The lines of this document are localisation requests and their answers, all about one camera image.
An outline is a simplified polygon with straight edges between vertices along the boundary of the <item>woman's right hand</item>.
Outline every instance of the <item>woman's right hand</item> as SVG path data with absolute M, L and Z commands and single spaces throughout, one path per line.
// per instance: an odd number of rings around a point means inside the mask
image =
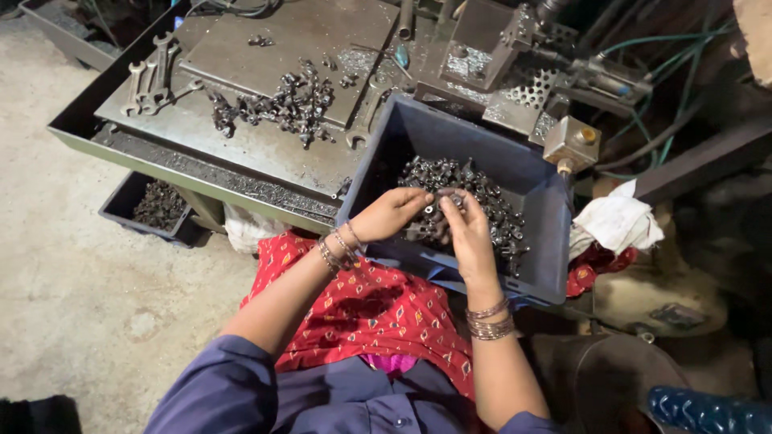
M 459 210 L 448 197 L 456 193 L 463 198 Z M 488 218 L 477 200 L 467 191 L 444 188 L 438 192 L 442 198 L 440 208 L 450 224 L 455 258 L 459 261 L 459 273 L 469 292 L 491 289 L 501 291 L 490 241 Z

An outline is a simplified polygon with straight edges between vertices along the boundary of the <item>wrench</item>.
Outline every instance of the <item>wrench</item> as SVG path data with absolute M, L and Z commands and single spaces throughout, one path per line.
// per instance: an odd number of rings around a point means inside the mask
M 153 74 L 155 74 L 155 62 L 147 62 L 147 74 L 145 75 L 144 82 L 140 85 L 141 92 L 137 94 L 137 102 L 145 103 L 150 96 L 150 86 L 153 83 Z
M 138 114 L 142 111 L 142 107 L 137 103 L 137 92 L 140 90 L 140 80 L 142 78 L 142 72 L 145 71 L 147 65 L 145 62 L 140 62 L 139 66 L 135 66 L 133 63 L 129 65 L 129 71 L 131 72 L 131 88 L 129 89 L 129 100 L 126 105 L 120 108 L 120 112 L 124 116 L 128 116 L 129 112 L 134 110 L 134 113 Z
M 175 102 L 176 100 L 179 100 L 180 98 L 184 97 L 185 95 L 195 92 L 196 90 L 204 89 L 204 80 L 193 80 L 190 83 L 188 83 L 187 86 L 184 88 L 178 90 L 177 92 L 174 92 L 174 96 L 166 101 L 161 101 L 160 104 L 157 106 L 143 106 L 142 107 L 142 114 L 146 114 L 148 116 L 155 116 L 158 114 L 158 111 L 167 105 Z
M 153 83 L 153 90 L 150 92 L 151 100 L 156 104 L 161 104 L 169 98 L 169 86 L 167 71 L 169 70 L 169 43 L 173 36 L 171 32 L 166 32 L 163 38 L 153 36 L 153 44 L 157 47 L 157 61 L 158 71 L 155 76 L 155 83 Z
M 367 81 L 367 84 L 370 85 L 370 92 L 372 92 L 371 95 L 368 95 L 370 97 L 370 105 L 367 106 L 367 112 L 364 114 L 362 124 L 356 128 L 352 128 L 351 131 L 346 134 L 346 142 L 352 149 L 354 148 L 354 142 L 357 140 L 363 141 L 364 144 L 367 145 L 367 142 L 370 140 L 370 125 L 373 123 L 373 117 L 375 116 L 376 109 L 378 109 L 378 103 L 381 101 L 381 97 L 384 93 L 388 92 L 394 86 L 390 78 L 386 77 L 386 80 L 384 80 L 383 83 L 379 83 L 375 79 L 375 76 L 371 76 Z

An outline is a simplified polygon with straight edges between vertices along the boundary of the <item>bangle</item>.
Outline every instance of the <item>bangle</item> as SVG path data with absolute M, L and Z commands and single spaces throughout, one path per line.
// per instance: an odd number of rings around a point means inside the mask
M 497 323 L 483 323 L 477 320 L 470 320 L 467 324 L 472 337 L 481 341 L 494 341 L 515 331 L 515 321 L 511 315 Z
M 359 241 L 359 237 L 357 236 L 357 234 L 354 233 L 354 228 L 351 227 L 351 220 L 346 220 L 346 222 L 343 225 L 346 226 L 346 229 L 348 229 L 348 232 L 351 232 L 351 236 L 354 237 L 354 244 L 357 246 L 357 250 L 359 250 L 364 254 L 364 247 L 362 246 L 362 243 Z
M 327 243 L 324 242 L 324 239 L 320 238 L 317 240 L 317 247 L 319 248 L 319 253 L 321 253 L 324 262 L 327 263 L 327 268 L 329 268 L 333 273 L 336 273 L 340 269 L 340 261 L 338 261 L 334 256 L 330 255 L 330 248 L 327 247 Z
M 355 255 L 354 252 L 351 251 L 351 248 L 346 245 L 345 241 L 343 241 L 343 237 L 340 236 L 338 229 L 335 229 L 333 231 L 333 235 L 335 236 L 336 241 L 338 241 L 338 244 L 340 245 L 340 247 L 346 253 L 346 256 L 348 256 L 348 259 L 351 261 L 351 263 L 354 264 L 355 266 L 360 265 L 357 255 Z
M 471 310 L 467 309 L 466 318 L 468 320 L 484 320 L 486 318 L 492 317 L 493 315 L 496 315 L 497 313 L 506 309 L 509 305 L 510 305 L 510 300 L 504 297 L 504 299 L 501 300 L 499 303 L 497 303 L 495 306 L 485 310 L 476 310 L 472 312 Z
M 335 255 L 333 255 L 330 252 L 330 247 L 327 245 L 327 241 L 325 240 L 325 238 L 326 237 L 322 237 L 320 238 L 320 240 L 322 242 L 322 246 L 324 246 L 324 249 L 327 252 L 327 258 L 329 259 L 329 261 L 331 261 L 332 264 L 335 265 L 339 270 L 350 271 L 351 270 L 350 264 L 346 264 L 344 261 L 341 261 L 340 259 L 336 258 Z

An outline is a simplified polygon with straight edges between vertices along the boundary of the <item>woman's left hand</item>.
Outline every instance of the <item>woman's left hand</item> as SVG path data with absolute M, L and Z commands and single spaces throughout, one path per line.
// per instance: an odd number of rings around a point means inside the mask
M 394 188 L 351 219 L 351 228 L 364 244 L 386 239 L 433 201 L 434 195 L 420 188 Z

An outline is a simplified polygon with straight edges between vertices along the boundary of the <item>floor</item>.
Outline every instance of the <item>floor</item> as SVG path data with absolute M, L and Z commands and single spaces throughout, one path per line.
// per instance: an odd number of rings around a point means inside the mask
M 84 432 L 141 432 L 251 287 L 215 235 L 181 249 L 98 216 L 127 169 L 46 131 L 97 72 L 27 19 L 0 22 L 0 396 L 67 394 Z

